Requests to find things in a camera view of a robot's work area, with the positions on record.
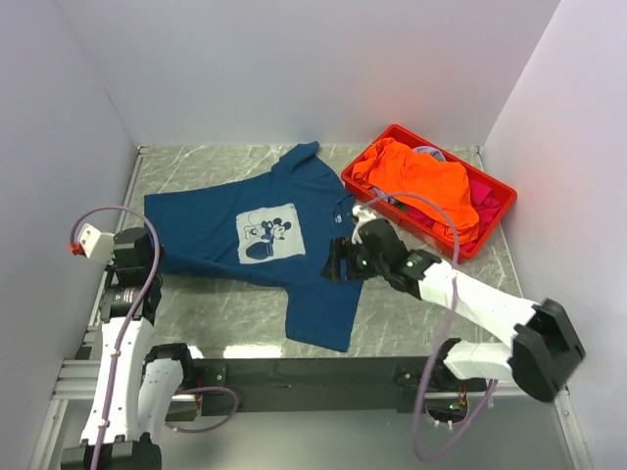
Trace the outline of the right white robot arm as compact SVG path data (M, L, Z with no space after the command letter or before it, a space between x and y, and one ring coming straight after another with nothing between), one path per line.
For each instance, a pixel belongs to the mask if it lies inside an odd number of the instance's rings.
M424 251L410 250L385 219L359 227L358 237L335 238L321 271L333 282L381 277L395 290L480 326L493 343L446 339L430 366L443 391L463 380L513 382L529 397L551 402L586 357L584 346L558 302L506 294Z

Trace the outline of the blue mickey t shirt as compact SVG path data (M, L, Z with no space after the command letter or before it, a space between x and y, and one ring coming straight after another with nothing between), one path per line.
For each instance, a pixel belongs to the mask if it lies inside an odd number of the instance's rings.
M362 291L322 277L330 243L350 237L354 196L318 156L298 144L271 170L203 189L147 195L167 274L280 287L288 339L344 353Z

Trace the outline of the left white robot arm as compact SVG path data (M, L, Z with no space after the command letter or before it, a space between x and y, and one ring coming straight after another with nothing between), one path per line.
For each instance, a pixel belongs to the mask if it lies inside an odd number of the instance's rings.
M164 255L143 228L117 234L84 224L72 251L107 265L100 302L102 354L90 414L64 469L159 469L162 429L174 394L196 370L183 343L148 345L162 298Z

